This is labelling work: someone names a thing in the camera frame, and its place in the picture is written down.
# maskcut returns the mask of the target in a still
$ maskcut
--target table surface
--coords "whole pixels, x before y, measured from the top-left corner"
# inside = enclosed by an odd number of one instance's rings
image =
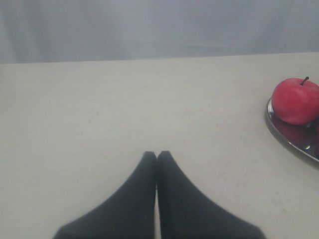
[[[142,153],[269,239],[317,239],[319,167],[272,136],[288,77],[319,82],[319,53],[0,65],[2,239],[52,238],[113,194]],[[158,218],[157,236],[159,238]]]

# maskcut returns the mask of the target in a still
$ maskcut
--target metal plate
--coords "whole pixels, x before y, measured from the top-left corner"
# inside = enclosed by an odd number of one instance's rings
[[[287,143],[291,149],[296,149],[319,162],[319,136],[317,136],[317,130],[312,123],[306,126],[296,126],[283,122],[276,117],[271,99],[267,102],[265,116],[270,132],[277,139]]]

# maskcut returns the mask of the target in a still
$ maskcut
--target apple stem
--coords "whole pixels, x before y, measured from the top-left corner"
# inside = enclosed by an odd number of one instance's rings
[[[305,83],[307,80],[309,80],[309,77],[308,77],[308,76],[300,83],[300,85],[303,86],[304,83]]]

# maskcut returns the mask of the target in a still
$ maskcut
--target gray backdrop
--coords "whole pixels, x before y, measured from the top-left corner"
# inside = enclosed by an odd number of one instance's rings
[[[0,63],[319,51],[319,0],[0,0]]]

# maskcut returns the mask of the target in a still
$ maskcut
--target table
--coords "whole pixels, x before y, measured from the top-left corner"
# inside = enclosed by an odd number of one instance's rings
[[[170,150],[204,194],[269,239],[318,238],[319,167],[264,121],[274,87],[319,82],[318,62],[296,53],[0,65],[1,238],[52,238],[111,196],[146,150]]]

